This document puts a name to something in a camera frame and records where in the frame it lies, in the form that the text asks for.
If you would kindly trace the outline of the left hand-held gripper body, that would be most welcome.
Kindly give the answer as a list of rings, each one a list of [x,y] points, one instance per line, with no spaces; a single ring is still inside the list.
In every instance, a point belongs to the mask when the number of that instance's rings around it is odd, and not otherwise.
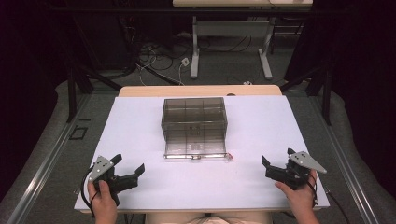
[[[118,194],[124,190],[136,188],[138,186],[138,178],[131,175],[119,176],[115,175],[115,165],[107,158],[99,156],[93,164],[89,181],[94,184],[94,187],[99,190],[99,181],[106,181],[112,199],[116,205],[120,204]]]

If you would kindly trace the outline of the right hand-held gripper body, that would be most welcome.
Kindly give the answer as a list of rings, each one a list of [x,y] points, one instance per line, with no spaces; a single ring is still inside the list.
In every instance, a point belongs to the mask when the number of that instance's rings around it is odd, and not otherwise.
[[[323,174],[327,173],[327,170],[307,152],[301,151],[288,155],[285,168],[275,167],[271,164],[266,169],[265,176],[296,190],[308,182],[312,170]]]

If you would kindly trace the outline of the clear grey plastic compartment box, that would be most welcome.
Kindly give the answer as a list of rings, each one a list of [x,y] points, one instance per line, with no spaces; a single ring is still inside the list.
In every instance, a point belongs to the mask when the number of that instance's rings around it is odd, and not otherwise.
[[[166,159],[227,155],[228,120],[223,97],[165,99],[161,126]]]

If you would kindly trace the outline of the person's right hand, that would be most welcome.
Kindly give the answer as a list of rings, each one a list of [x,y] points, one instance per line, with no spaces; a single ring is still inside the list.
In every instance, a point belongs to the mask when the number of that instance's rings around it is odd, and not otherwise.
[[[308,183],[300,189],[293,190],[282,182],[275,182],[275,186],[287,197],[290,209],[294,216],[314,214],[313,205],[315,192],[311,189],[316,185],[317,173],[311,171]]]

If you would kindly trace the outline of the person's left hand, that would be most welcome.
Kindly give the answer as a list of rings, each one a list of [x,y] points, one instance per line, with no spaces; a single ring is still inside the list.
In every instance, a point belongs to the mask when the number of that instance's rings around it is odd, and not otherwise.
[[[87,184],[89,199],[94,213],[94,219],[97,217],[118,217],[117,206],[112,199],[109,186],[106,181],[99,181],[99,190],[96,190],[94,184]]]

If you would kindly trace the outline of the white table mat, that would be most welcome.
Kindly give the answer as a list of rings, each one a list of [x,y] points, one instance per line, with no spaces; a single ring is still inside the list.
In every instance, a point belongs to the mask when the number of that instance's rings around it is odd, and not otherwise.
[[[227,96],[227,159],[167,160],[161,127],[163,99],[116,98],[95,150],[97,156],[121,154],[117,175],[146,168],[134,189],[120,193],[121,211],[280,211],[289,205],[265,175],[262,160],[287,163],[288,149],[306,145],[284,96]]]

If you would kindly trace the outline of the black metal stand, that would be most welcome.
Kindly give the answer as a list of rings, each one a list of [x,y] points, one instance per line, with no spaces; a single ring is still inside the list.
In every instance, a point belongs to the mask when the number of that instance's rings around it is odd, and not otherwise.
[[[70,122],[77,116],[78,101],[77,101],[77,88],[83,94],[92,94],[93,85],[90,78],[97,79],[103,84],[107,85],[115,91],[121,89],[121,85],[116,82],[100,75],[96,70],[81,62],[79,57],[74,52],[74,47],[71,40],[64,36],[64,51],[66,56],[66,66],[69,71],[67,74],[67,88],[68,88],[68,107],[69,114],[67,121]]]
[[[329,65],[319,65],[312,68],[307,73],[283,84],[280,87],[280,90],[287,91],[306,79],[310,79],[308,86],[305,88],[305,93],[308,96],[317,96],[319,92],[322,91],[321,116],[324,118],[327,125],[331,125],[330,101],[332,90],[332,71]]]

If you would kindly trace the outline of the person's lap in beige pants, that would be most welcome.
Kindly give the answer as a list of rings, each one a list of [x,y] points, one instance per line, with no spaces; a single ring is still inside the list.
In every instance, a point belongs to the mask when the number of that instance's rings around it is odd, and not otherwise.
[[[146,215],[146,224],[273,224],[267,212],[155,213]]]

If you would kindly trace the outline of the dark curtain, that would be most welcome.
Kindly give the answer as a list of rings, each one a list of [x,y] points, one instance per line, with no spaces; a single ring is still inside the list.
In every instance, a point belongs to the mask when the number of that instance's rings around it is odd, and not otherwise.
[[[0,202],[45,129],[65,81],[37,0],[0,0]]]
[[[332,90],[345,102],[353,140],[396,199],[396,0],[314,0],[339,31]]]

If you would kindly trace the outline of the metal floor rail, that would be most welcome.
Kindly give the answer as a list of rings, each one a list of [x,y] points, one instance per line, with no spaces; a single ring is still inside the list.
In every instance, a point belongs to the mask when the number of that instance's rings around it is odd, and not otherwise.
[[[318,97],[310,97],[309,100],[332,145],[332,155],[345,180],[348,194],[354,201],[353,205],[359,210],[363,224],[379,224],[379,215],[375,212],[372,199],[377,182],[356,150],[344,102],[338,96],[330,100],[330,116],[327,122],[322,114],[322,100]]]
[[[28,161],[6,198],[0,203],[0,210],[5,211],[5,216],[0,218],[0,224],[24,223],[75,128],[79,113],[90,98],[89,94],[82,94],[78,98],[76,115],[70,121],[67,121],[66,99],[58,99],[54,112]]]

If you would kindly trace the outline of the white metal desk frame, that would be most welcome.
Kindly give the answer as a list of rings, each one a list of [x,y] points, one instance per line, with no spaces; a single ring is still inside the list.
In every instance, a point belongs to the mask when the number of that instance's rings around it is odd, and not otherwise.
[[[313,5],[313,0],[173,0],[174,7],[187,9],[210,9],[224,7],[225,9],[297,9],[306,12]],[[192,17],[192,58],[191,78],[198,77],[199,36],[250,36],[263,37],[263,46],[259,49],[262,71],[266,79],[272,79],[272,72],[268,63],[267,54],[273,31],[276,25],[276,16],[264,16],[264,21],[230,21],[226,19],[210,19],[202,21]]]

